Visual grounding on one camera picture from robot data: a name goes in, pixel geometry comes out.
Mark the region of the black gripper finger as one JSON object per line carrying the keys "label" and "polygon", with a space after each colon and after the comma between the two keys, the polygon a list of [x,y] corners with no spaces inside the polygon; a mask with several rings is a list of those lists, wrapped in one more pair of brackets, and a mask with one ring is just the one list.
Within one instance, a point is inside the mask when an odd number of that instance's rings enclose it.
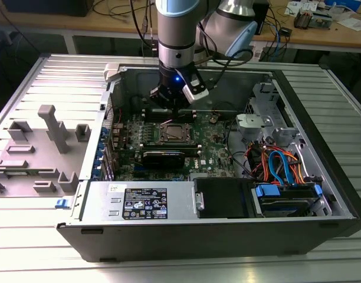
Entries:
{"label": "black gripper finger", "polygon": [[150,91],[149,98],[162,109],[167,109],[173,118],[178,116],[176,101],[168,92],[162,92],[162,87],[156,87]]}
{"label": "black gripper finger", "polygon": [[193,110],[191,104],[188,101],[179,100],[176,103],[176,114],[181,118],[192,118]]}

